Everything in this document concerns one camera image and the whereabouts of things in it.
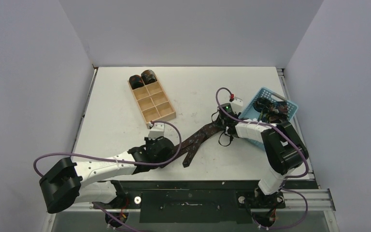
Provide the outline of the blue plastic basket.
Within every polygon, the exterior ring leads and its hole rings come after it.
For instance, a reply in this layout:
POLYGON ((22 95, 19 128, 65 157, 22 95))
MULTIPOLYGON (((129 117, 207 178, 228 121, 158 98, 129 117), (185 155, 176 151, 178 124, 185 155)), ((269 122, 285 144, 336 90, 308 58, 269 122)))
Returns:
POLYGON ((236 126, 237 136, 239 138, 246 139, 256 147, 264 150, 264 143, 261 138, 261 133, 271 127, 269 125, 276 126, 275 123, 265 123, 258 120, 259 112, 253 108, 253 103, 260 97, 269 99, 271 102, 287 102, 288 106, 288 121, 289 122, 298 110, 298 106, 286 98, 276 94, 266 87, 262 87, 257 94, 251 99, 248 105, 242 110, 239 116, 239 122, 236 126))

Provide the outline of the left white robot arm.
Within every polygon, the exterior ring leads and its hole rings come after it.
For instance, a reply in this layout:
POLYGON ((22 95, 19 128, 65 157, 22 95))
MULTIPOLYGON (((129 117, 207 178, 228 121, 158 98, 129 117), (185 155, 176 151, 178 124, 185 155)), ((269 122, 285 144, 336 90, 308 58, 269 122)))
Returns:
POLYGON ((179 147, 163 136, 145 139, 145 144, 109 158, 72 161, 60 159, 39 185, 46 210, 50 214, 66 210, 75 203, 96 202, 107 208, 119 208, 130 202, 118 176, 148 172, 170 162, 179 147))

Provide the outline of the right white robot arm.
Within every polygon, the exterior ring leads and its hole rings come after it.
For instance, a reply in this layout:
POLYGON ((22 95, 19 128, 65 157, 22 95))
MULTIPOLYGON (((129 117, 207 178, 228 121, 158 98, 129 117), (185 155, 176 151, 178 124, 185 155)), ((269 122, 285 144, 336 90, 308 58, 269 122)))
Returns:
POLYGON ((286 179, 298 177, 292 172, 301 165, 305 165, 305 171, 300 177, 308 173, 308 149, 290 122, 267 123, 256 118, 238 118, 231 103, 218 105, 217 110, 217 122, 228 135, 255 141, 265 150, 269 168, 254 193, 256 205, 268 206, 273 201, 273 194, 283 187, 286 179))

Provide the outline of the wooden compartment tray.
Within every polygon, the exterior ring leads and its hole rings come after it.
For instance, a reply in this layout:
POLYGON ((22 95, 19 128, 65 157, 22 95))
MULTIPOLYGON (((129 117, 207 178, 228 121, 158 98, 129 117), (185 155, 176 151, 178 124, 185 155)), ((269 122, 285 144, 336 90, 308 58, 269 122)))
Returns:
POLYGON ((129 84, 129 89, 147 128, 150 128, 151 121, 170 121, 176 118, 176 111, 158 80, 136 89, 132 89, 129 84))

